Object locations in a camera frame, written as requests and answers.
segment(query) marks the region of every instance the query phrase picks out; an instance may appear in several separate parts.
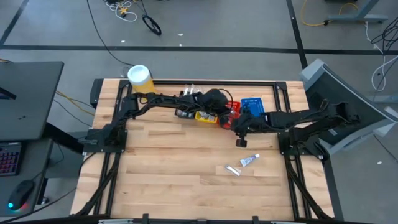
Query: wooden table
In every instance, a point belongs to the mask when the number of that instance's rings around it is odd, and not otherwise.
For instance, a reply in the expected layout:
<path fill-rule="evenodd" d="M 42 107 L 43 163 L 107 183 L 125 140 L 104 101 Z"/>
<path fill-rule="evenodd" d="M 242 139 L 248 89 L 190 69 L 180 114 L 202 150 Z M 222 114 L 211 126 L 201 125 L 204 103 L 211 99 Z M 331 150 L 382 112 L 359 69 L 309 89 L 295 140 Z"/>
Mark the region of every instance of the wooden table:
<path fill-rule="evenodd" d="M 111 122 L 118 83 L 119 79 L 104 80 L 94 129 Z M 292 111 L 307 109 L 302 82 L 286 84 Z M 275 111 L 273 91 L 268 86 L 201 87 L 203 91 L 225 88 L 237 101 L 261 97 L 264 109 Z M 182 88 L 183 85 L 156 86 L 165 95 L 178 95 Z M 177 118 L 169 108 L 152 108 L 135 121 L 129 120 L 126 129 L 128 139 L 119 166 L 113 218 L 141 218 L 143 213 L 149 213 L 150 218 L 169 219 L 251 220 L 255 215 L 260 220 L 294 219 L 276 134 L 249 134 L 248 147 L 238 148 L 232 131 Z M 260 154 L 260 158 L 241 167 L 239 160 L 253 154 Z M 103 157 L 98 153 L 82 168 L 71 213 L 79 211 L 97 188 Z M 308 191 L 325 213 L 333 216 L 321 162 L 313 156 L 301 158 Z M 226 164 L 241 169 L 241 177 L 225 171 Z M 300 215 L 304 217 L 297 188 L 296 193 Z"/>

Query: gray floor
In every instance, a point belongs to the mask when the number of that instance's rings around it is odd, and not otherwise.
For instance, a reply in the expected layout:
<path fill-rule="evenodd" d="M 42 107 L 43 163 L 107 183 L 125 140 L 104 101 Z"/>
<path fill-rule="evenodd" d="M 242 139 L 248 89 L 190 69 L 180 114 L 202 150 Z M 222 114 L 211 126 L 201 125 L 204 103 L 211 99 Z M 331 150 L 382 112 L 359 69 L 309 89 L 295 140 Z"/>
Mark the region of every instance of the gray floor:
<path fill-rule="evenodd" d="M 6 29 L 22 0 L 0 0 L 0 34 Z M 296 16 L 304 0 L 293 0 Z M 99 32 L 107 45 L 115 46 L 198 46 L 296 48 L 285 1 L 279 0 L 146 0 L 149 14 L 164 33 L 150 33 L 141 22 L 124 22 L 115 17 L 102 1 L 90 0 Z M 337 14 L 342 2 L 308 0 L 307 22 L 321 22 L 327 14 Z M 383 0 L 372 13 L 396 16 L 398 2 Z M 136 6 L 132 11 L 141 16 Z M 344 13 L 353 12 L 345 9 Z M 378 35 L 387 26 L 373 24 L 369 35 Z M 372 50 L 362 24 L 331 23 L 327 27 L 307 27 L 298 20 L 305 49 Z M 85 1 L 30 0 L 12 30 L 6 45 L 94 45 L 101 46 Z M 129 63 L 148 66 L 156 78 L 213 78 L 247 80 L 298 80 L 298 54 L 253 52 L 114 52 Z M 88 101 L 94 78 L 123 76 L 123 64 L 105 51 L 0 50 L 0 58 L 15 62 L 61 60 L 65 62 L 58 90 Z M 337 74 L 366 96 L 373 95 L 370 77 L 380 66 L 378 55 L 309 55 L 308 62 L 324 60 Z M 387 78 L 382 95 L 398 94 L 398 66 Z M 81 113 L 68 101 L 57 97 L 73 114 L 87 123 L 92 117 Z M 87 126 L 53 105 L 49 121 L 64 131 L 86 131 Z M 398 156 L 395 127 L 381 141 Z M 398 218 L 398 164 L 374 138 L 356 149 L 332 156 L 338 193 L 346 220 L 394 223 Z M 46 195 L 54 199 L 76 186 L 76 178 L 51 179 Z M 65 217 L 73 195 L 28 219 Z"/>

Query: black metal frame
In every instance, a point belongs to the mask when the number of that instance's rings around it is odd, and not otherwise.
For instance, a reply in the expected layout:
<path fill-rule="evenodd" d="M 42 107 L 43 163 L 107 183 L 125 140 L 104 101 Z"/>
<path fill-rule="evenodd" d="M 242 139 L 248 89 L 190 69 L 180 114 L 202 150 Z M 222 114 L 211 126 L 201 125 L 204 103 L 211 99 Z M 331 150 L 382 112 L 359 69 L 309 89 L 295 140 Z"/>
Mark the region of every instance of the black metal frame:
<path fill-rule="evenodd" d="M 102 81 L 95 81 L 96 85 L 93 85 L 93 88 L 95 90 L 92 90 L 91 92 L 95 92 L 96 94 L 92 95 L 91 97 L 95 97 L 97 99 L 96 102 L 99 100 L 99 92 L 100 89 L 102 89 Z M 289 101 L 289 96 L 287 93 L 287 85 L 286 82 L 261 82 L 261 81 L 229 81 L 229 80 L 154 80 L 155 85 L 185 85 L 185 84 L 194 84 L 194 85 L 232 85 L 232 86 L 269 86 L 272 87 L 273 92 L 274 92 L 274 100 L 275 100 L 275 107 L 277 111 L 282 111 L 281 103 L 280 103 L 280 97 L 279 97 L 279 90 L 282 92 L 284 103 L 285 103 L 285 108 L 286 112 L 290 113 L 291 108 L 290 108 L 290 101 Z M 114 114 L 113 114 L 113 119 L 115 117 L 115 114 L 117 110 L 120 107 L 120 102 L 122 100 L 122 92 L 123 89 L 127 86 L 128 91 L 131 92 L 131 85 L 129 84 L 128 80 L 121 80 L 119 84 L 119 90 L 118 90 L 118 95 L 116 98 L 115 102 L 115 109 L 114 109 Z M 117 162 L 117 168 L 119 167 L 119 161 L 120 161 L 121 153 L 117 152 L 116 156 L 114 158 L 114 162 Z M 109 159 L 110 159 L 110 152 L 106 152 L 105 157 L 104 157 L 104 163 L 101 171 L 101 178 L 100 178 L 100 183 L 103 181 L 107 170 L 108 170 L 108 165 L 109 165 Z M 303 174 L 303 169 L 302 169 L 302 163 L 300 159 L 300 155 L 294 156 L 294 159 L 292 160 L 290 156 L 284 155 L 284 160 L 285 160 L 285 166 L 288 168 L 291 166 L 291 161 L 295 161 L 296 168 L 297 168 L 297 176 L 299 181 L 301 182 L 301 189 L 304 187 L 305 189 L 305 179 L 304 179 L 304 174 Z M 288 184 L 289 184 L 289 193 L 290 193 L 290 200 L 292 204 L 292 212 L 294 216 L 294 220 L 297 220 L 300 218 L 299 214 L 299 206 L 297 203 L 297 196 L 295 193 L 295 182 L 293 179 L 290 177 L 289 172 L 287 170 L 287 178 L 288 178 Z M 111 209 L 112 209 L 112 204 L 113 204 L 113 196 L 114 196 L 114 191 L 116 187 L 116 179 L 117 176 L 113 176 L 111 183 L 110 183 L 110 188 L 108 192 L 108 201 L 106 203 L 106 215 L 111 214 Z M 304 203 L 304 212 L 305 212 L 305 218 L 311 218 L 311 209 L 309 206 L 309 202 L 305 198 L 304 194 L 302 194 L 302 200 Z M 100 212 L 101 208 L 101 198 L 97 201 L 95 205 L 95 209 L 93 214 L 97 215 Z M 253 221 L 233 221 L 234 223 L 253 223 Z M 169 220 L 170 222 L 178 222 L 179 220 Z"/>

